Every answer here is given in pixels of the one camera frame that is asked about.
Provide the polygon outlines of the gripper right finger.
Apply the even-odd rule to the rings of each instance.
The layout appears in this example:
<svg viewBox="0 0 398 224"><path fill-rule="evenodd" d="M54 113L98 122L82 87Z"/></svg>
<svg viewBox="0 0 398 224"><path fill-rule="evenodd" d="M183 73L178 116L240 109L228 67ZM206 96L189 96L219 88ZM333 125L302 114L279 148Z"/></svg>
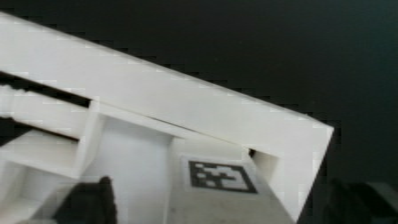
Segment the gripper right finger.
<svg viewBox="0 0 398 224"><path fill-rule="evenodd" d="M398 224L398 187L382 182L331 182L324 224Z"/></svg>

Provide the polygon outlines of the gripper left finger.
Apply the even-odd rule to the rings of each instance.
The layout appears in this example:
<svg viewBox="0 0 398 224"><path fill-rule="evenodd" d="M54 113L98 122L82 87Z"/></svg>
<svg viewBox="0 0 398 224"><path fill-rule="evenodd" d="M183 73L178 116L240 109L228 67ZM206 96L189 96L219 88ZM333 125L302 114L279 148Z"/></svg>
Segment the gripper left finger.
<svg viewBox="0 0 398 224"><path fill-rule="evenodd" d="M118 224L112 179L78 183L52 218L57 224Z"/></svg>

